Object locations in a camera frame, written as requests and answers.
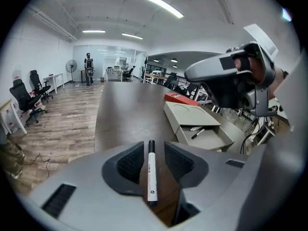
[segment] standing fan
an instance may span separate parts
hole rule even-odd
[[[66,63],[66,70],[68,73],[72,74],[72,80],[70,81],[70,83],[75,83],[76,81],[73,80],[73,72],[75,72],[77,69],[77,63],[74,60],[69,60]]]

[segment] glass wall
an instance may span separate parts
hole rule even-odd
[[[138,55],[146,53],[134,49],[106,46],[106,45],[80,45],[73,48],[73,60],[77,62],[77,70],[74,72],[74,80],[81,81],[81,70],[84,70],[84,60],[86,54],[90,53],[93,59],[94,76],[93,79],[103,77],[103,72],[108,67],[120,66],[120,68],[130,69],[134,65],[136,68],[133,75],[140,77],[140,68],[142,61],[139,61]]]

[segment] chair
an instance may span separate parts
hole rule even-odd
[[[32,110],[32,112],[30,113],[30,117],[26,121],[26,125],[28,125],[28,122],[31,117],[34,117],[36,123],[38,123],[39,121],[37,120],[37,114],[42,112],[47,113],[47,110],[42,110],[41,108],[37,110],[35,109],[35,103],[41,98],[41,95],[39,94],[31,98],[26,90],[25,84],[21,79],[13,81],[13,87],[10,88],[10,93],[18,101],[20,110],[25,112],[27,112],[28,110]]]
[[[170,82],[173,81],[173,80],[177,80],[177,78],[175,76],[169,76],[168,79],[165,81],[165,83],[163,84],[164,87],[168,87]]]
[[[177,80],[172,80],[167,88],[174,90],[179,85],[179,82]]]
[[[53,98],[52,95],[49,95],[48,93],[46,93],[51,87],[51,86],[47,86],[48,81],[44,81],[45,86],[42,87],[42,84],[39,80],[39,75],[36,70],[30,71],[30,80],[33,83],[33,86],[34,86],[33,91],[35,92],[36,95],[43,95],[42,99],[45,99],[46,102],[48,102],[49,97]]]
[[[123,78],[127,81],[130,81],[131,73],[133,72],[135,67],[132,67],[127,74],[123,73]]]
[[[188,87],[187,87],[186,89],[184,89],[184,91],[185,91],[184,96],[190,98],[191,95],[192,95],[192,92],[193,92],[198,86],[199,86],[199,85],[190,83],[190,84],[188,85]]]

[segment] camouflage pants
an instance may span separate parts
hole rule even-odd
[[[0,126],[0,164],[2,168],[17,179],[23,171],[24,154],[18,145],[6,138],[3,127]]]

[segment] vent slot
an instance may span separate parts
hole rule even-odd
[[[243,168],[245,163],[243,162],[239,162],[239,161],[235,161],[235,160],[228,160],[226,162],[226,164],[230,165],[230,166],[233,166],[233,167],[238,167],[238,168]]]
[[[42,209],[54,218],[58,218],[76,187],[62,184],[43,205]]]

